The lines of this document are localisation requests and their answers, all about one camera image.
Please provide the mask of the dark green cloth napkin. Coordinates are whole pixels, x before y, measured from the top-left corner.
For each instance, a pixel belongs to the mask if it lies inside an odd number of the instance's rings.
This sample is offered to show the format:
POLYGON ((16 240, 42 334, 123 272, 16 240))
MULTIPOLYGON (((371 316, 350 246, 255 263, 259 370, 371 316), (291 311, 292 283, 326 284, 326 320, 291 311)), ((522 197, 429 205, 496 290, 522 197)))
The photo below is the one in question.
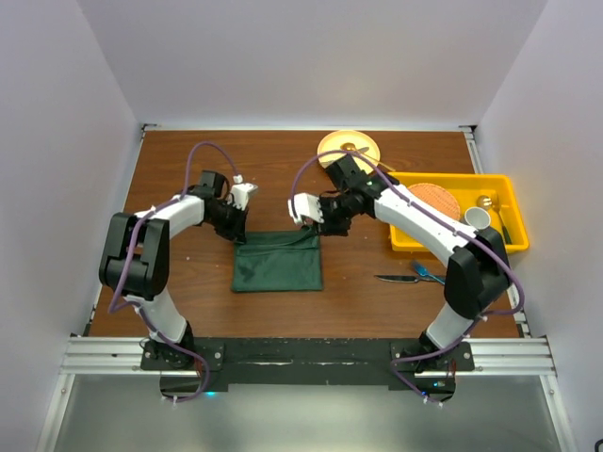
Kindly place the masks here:
POLYGON ((234 247, 231 290, 235 293, 308 292, 323 289, 318 233, 248 232, 234 247))

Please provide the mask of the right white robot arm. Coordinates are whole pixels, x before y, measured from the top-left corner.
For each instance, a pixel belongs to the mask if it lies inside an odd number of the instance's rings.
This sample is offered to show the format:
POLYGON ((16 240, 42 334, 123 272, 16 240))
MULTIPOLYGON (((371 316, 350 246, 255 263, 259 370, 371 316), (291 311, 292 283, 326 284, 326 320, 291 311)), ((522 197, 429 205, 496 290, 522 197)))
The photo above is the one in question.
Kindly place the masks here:
POLYGON ((442 309, 417 347, 393 361, 394 365, 421 361, 432 370, 442 369, 452 360, 453 349, 493 314, 492 303, 519 285, 502 236, 491 227, 477 230, 437 212, 380 169, 364 173, 349 155, 326 171, 336 192, 292 195, 289 212, 297 223, 314 221, 322 235, 345 235, 354 217, 368 215, 407 233, 446 268, 442 309))

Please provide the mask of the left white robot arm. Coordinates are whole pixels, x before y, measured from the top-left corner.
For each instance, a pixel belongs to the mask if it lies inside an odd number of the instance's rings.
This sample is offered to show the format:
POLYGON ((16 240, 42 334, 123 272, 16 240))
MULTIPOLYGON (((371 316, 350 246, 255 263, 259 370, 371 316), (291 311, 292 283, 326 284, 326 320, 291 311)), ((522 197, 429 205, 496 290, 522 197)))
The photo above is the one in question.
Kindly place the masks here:
POLYGON ((111 218, 99 266, 101 284, 113 292, 107 310, 114 314, 128 306, 134 309, 149 332, 153 358, 174 369, 203 367, 189 322, 168 289, 171 240, 191 227, 209 224, 218 236, 245 242, 249 203, 257 189, 240 174, 228 180, 204 170, 198 184, 168 201, 111 218))

